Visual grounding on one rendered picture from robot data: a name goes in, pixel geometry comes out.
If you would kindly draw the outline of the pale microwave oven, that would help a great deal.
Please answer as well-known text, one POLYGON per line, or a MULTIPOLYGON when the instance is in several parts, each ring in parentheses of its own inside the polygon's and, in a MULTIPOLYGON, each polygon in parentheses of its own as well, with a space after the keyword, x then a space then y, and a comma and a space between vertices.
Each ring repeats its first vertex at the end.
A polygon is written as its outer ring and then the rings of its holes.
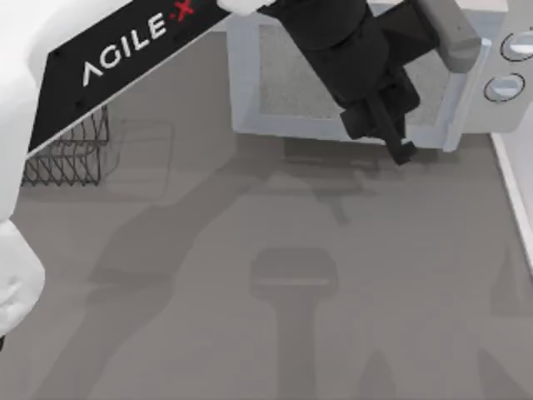
POLYGON ((462 25, 470 25, 481 40, 479 51, 469 51, 473 62, 469 72, 459 72, 448 52, 437 52, 451 73, 467 74, 469 92, 462 96, 454 114, 451 129, 466 134, 511 133, 521 124, 533 104, 533 58, 524 62, 509 62, 500 53, 500 46, 510 33, 533 30, 533 0, 422 0, 431 9, 431 20, 446 37, 453 52, 465 44, 460 35, 451 34, 451 20, 458 18, 462 25), (494 103, 484 96, 486 83, 499 76, 518 73, 526 80, 520 96, 509 102, 494 103))

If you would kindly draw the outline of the grey microwave knob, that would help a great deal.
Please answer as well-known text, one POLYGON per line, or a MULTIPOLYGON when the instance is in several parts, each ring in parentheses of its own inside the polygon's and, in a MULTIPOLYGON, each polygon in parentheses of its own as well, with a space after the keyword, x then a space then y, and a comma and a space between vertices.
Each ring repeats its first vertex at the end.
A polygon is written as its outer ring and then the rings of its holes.
POLYGON ((533 58, 533 30, 508 34, 501 43, 500 53, 512 63, 533 58))
POLYGON ((524 91, 526 80, 518 73, 493 77, 484 87, 485 98, 492 103, 506 103, 524 91))

